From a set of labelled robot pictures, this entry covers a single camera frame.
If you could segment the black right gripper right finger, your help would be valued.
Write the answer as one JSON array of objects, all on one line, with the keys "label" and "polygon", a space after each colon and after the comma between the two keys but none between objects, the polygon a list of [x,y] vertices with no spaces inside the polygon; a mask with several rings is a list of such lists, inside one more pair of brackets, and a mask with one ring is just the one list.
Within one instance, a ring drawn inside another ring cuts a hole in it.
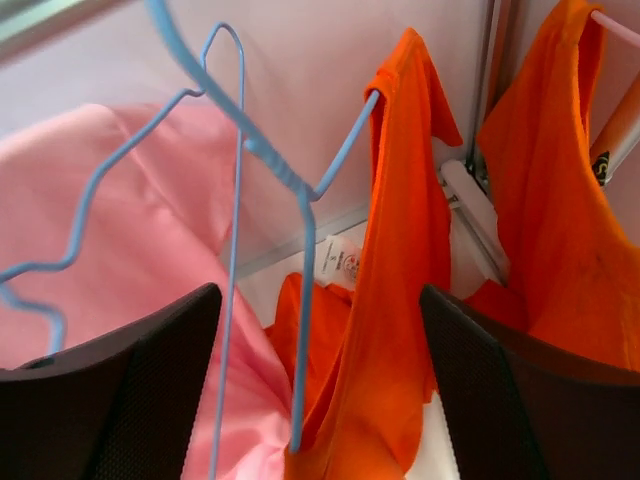
[{"label": "black right gripper right finger", "polygon": [[461,478],[638,478],[638,373],[504,326],[433,285],[420,307]]}]

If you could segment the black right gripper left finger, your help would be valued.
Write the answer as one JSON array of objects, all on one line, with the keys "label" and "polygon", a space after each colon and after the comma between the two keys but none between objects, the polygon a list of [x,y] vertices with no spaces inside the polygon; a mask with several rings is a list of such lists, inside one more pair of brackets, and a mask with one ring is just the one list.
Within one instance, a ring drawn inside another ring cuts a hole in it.
[{"label": "black right gripper left finger", "polygon": [[4,479],[178,479],[222,294],[160,311],[1,372]]}]

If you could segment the blue wire hanger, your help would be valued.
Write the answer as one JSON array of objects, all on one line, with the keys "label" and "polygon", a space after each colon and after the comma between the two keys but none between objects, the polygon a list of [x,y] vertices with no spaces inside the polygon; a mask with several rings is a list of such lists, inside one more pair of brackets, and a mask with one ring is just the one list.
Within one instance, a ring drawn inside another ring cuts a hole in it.
[{"label": "blue wire hanger", "polygon": [[365,122],[369,119],[375,106],[381,99],[381,94],[378,90],[374,90],[368,95],[361,113],[355,120],[351,131],[330,163],[327,171],[321,178],[319,184],[312,187],[290,167],[282,155],[269,142],[267,137],[263,135],[261,130],[243,112],[241,107],[231,100],[206,72],[205,67],[195,59],[178,31],[173,16],[169,12],[167,3],[164,1],[150,1],[148,8],[160,35],[174,59],[185,73],[205,90],[206,95],[233,120],[239,130],[246,135],[245,145],[248,150],[263,161],[273,175],[296,196],[298,201],[305,227],[305,245],[303,286],[292,401],[292,433],[289,446],[289,450],[296,453],[299,451],[302,441],[304,391],[306,387],[306,368],[310,343],[312,289],[315,266],[316,222],[311,204],[322,198],[337,176],[355,140],[363,129]]},{"label": "blue wire hanger", "polygon": [[203,479],[238,133],[180,92],[1,144],[1,475]]}]

